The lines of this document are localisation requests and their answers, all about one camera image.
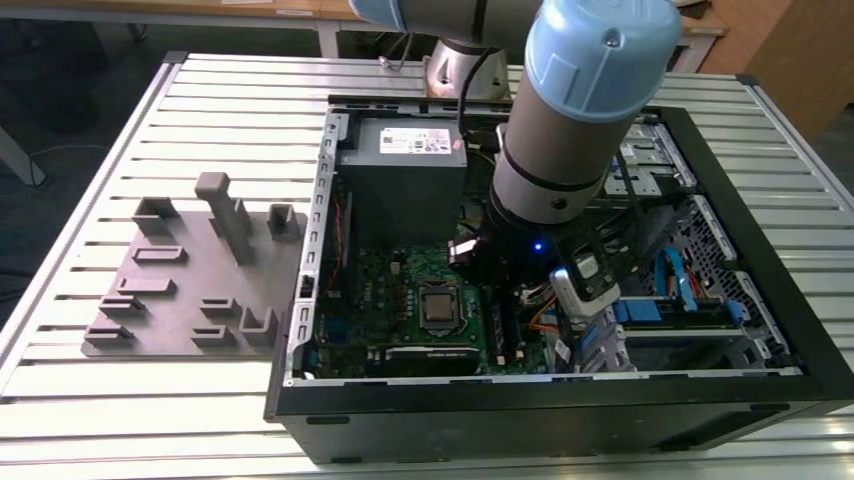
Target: blue cable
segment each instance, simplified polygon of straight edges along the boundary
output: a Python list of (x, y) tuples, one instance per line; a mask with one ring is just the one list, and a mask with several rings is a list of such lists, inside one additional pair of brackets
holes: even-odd
[(689, 275), (685, 272), (682, 255), (679, 255), (679, 252), (672, 247), (662, 248), (655, 255), (655, 295), (667, 296), (667, 276), (664, 275), (667, 260), (670, 260), (670, 265), (672, 266), (672, 272), (676, 278), (676, 290), (685, 302), (685, 309), (689, 312), (695, 312), (697, 302), (694, 301), (694, 293), (691, 293)]

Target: green motherboard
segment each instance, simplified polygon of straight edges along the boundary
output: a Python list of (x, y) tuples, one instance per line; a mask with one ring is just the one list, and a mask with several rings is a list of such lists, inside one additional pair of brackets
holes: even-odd
[(448, 268), (442, 246), (362, 249), (354, 259), (350, 295), (322, 302), (320, 375), (366, 376), (370, 348), (462, 347), (479, 351), (480, 375), (542, 373), (543, 345), (520, 345), (516, 358), (487, 355), (478, 288)]

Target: black computer case frame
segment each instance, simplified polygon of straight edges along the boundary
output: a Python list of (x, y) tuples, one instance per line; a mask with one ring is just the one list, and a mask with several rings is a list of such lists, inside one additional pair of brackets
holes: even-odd
[[(356, 99), (332, 103), (359, 103)], [(451, 105), (418, 101), (422, 111)], [(854, 400), (854, 374), (683, 109), (644, 109), (667, 126), (765, 299), (803, 375), (552, 383), (284, 387), (278, 340), (264, 418), (316, 463), (590, 456), (707, 449)]]

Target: power supply label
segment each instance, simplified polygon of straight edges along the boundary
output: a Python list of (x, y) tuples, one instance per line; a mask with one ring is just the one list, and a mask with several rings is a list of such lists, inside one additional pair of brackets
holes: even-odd
[(380, 132), (379, 153), (450, 155), (451, 131), (447, 128), (386, 128)]

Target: wooden cabinet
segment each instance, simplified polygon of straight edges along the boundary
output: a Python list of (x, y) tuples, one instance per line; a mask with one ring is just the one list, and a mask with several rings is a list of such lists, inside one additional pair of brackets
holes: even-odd
[(749, 73), (805, 138), (854, 101), (854, 1), (714, 0), (730, 27), (702, 73)]
[(320, 17), (324, 0), (223, 4), (221, 0), (0, 0), (0, 6), (274, 17)]

